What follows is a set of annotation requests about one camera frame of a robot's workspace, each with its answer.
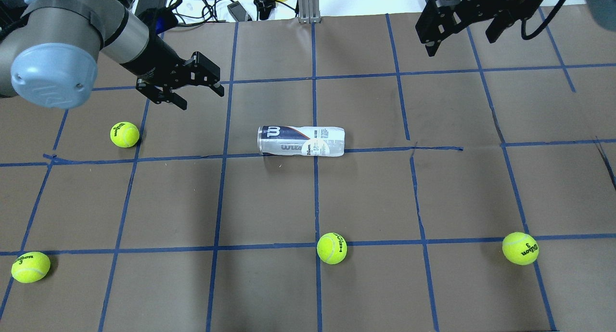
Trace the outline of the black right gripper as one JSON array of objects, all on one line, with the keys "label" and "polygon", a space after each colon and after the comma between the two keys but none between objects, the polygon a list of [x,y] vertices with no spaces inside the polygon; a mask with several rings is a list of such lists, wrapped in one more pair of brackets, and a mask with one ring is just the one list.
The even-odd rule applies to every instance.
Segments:
[{"label": "black right gripper", "polygon": [[543,0],[425,0],[415,29],[429,57],[436,55],[443,40],[471,23],[492,19],[485,33],[495,43],[504,30],[529,19]]}]

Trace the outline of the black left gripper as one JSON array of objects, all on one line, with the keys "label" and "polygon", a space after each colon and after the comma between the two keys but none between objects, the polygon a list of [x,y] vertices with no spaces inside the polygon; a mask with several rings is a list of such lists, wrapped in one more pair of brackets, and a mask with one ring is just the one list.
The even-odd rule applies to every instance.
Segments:
[{"label": "black left gripper", "polygon": [[172,90],[183,86],[205,86],[219,97],[225,96],[216,63],[198,51],[190,59],[182,59],[154,32],[148,34],[136,58],[120,65],[137,77],[136,90],[154,104],[167,102],[186,111],[187,100]]}]

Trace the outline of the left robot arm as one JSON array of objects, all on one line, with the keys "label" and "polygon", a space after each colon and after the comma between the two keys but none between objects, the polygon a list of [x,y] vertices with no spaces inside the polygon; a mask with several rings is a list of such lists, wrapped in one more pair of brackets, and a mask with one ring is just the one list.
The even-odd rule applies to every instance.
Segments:
[{"label": "left robot arm", "polygon": [[136,76],[136,90],[150,101],[186,110],[175,90],[205,86],[218,96],[220,67],[196,51],[182,59],[160,38],[175,27],[160,5],[138,17],[118,0],[22,0],[20,18],[1,30],[1,97],[22,97],[46,108],[84,104],[105,54]]}]

